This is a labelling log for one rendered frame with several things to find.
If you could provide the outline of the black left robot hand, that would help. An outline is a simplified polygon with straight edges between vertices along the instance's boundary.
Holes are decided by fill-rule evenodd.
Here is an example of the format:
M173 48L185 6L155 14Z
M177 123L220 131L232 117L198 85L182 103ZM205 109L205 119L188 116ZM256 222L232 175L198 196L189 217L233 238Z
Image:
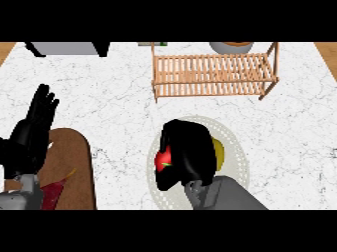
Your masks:
M10 138L0 137L0 165L4 167L5 179L37 174L42 169L57 105L59 100L48 85L40 84L26 117L17 122Z

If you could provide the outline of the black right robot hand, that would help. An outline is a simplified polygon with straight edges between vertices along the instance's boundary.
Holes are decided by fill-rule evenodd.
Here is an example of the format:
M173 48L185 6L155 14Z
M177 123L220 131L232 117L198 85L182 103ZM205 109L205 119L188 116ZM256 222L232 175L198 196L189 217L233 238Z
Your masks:
M167 191L177 182L186 185L201 181L211 184L216 171L216 157L208 128L195 122L179 119L162 125L159 152L171 148L171 165L155 171L155 184L159 191Z

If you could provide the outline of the red tomato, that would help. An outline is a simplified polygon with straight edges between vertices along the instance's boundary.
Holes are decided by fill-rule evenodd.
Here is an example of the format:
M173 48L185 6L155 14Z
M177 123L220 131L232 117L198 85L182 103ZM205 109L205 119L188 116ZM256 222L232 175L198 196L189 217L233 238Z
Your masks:
M173 162L171 162L171 147L170 146L165 147L164 152L156 152L155 158L154 158L154 165L155 165L155 170L158 172L161 172L162 169L167 166L173 165Z

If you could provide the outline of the pale round placemat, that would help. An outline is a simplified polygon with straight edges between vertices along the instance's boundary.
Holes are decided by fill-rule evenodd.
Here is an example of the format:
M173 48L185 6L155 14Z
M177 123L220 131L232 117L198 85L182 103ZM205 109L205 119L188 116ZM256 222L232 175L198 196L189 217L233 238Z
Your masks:
M239 145L238 139L231 130L211 118L195 115L185 116L182 120L202 124L208 130L210 135L220 141L223 146L223 163L220 171L214 173L216 176L231 177L244 188L250 184L250 164L248 159ZM185 195L182 183L167 191L159 191L155 184L154 176L154 158L159 148L159 135L156 133L146 156L146 184L152 202L161 210L191 210L192 205Z

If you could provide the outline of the wooden tiered shelf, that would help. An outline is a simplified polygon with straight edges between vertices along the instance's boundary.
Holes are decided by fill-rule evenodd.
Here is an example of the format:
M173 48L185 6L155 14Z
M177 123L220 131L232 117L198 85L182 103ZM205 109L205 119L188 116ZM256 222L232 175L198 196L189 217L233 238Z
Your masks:
M263 100L279 76L279 44L265 53L152 55L151 88L162 97L256 95Z

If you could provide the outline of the yellow fruit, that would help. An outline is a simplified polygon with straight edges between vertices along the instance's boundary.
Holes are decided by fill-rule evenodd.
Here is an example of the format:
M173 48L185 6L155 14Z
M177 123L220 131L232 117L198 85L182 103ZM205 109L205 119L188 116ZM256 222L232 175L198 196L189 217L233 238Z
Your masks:
M216 171L220 171L223 165L223 145L222 142L211 138L213 149L214 149L214 157L216 157Z

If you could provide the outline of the brown wooden cutting board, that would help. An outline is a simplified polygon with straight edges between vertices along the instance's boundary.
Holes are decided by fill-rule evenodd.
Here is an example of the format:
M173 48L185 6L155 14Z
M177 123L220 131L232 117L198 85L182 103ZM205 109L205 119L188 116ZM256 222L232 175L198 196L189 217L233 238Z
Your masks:
M48 131L48 146L44 165L37 173L41 188L59 181L77 169L68 178L54 210L94 210L94 186L91 175L90 147L81 133L68 128ZM4 192L22 188L17 177L4 178Z

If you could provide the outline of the red chili pepper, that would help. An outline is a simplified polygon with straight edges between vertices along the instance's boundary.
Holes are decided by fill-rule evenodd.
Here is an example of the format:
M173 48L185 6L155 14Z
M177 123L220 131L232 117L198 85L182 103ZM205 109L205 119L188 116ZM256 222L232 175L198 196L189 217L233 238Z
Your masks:
M41 201L41 208L44 210L53 210L56 208L57 200L63 191L63 186L66 183L68 178L75 173L77 169L72 169L68 175L56 182L47 184L42 188L42 201Z

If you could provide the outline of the grey appliance with black legs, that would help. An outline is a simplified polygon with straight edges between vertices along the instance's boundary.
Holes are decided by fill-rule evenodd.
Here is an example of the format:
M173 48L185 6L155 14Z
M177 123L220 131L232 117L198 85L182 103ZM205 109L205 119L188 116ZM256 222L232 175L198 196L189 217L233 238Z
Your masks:
M97 55L106 57L111 44L108 42L26 42L26 49L37 57L48 55Z

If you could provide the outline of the grey pot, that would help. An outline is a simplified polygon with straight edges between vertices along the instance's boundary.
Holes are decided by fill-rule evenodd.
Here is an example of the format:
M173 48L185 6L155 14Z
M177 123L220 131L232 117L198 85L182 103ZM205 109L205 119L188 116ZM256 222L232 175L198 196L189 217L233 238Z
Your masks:
M245 54L250 52L253 42L211 42L210 48L217 54Z

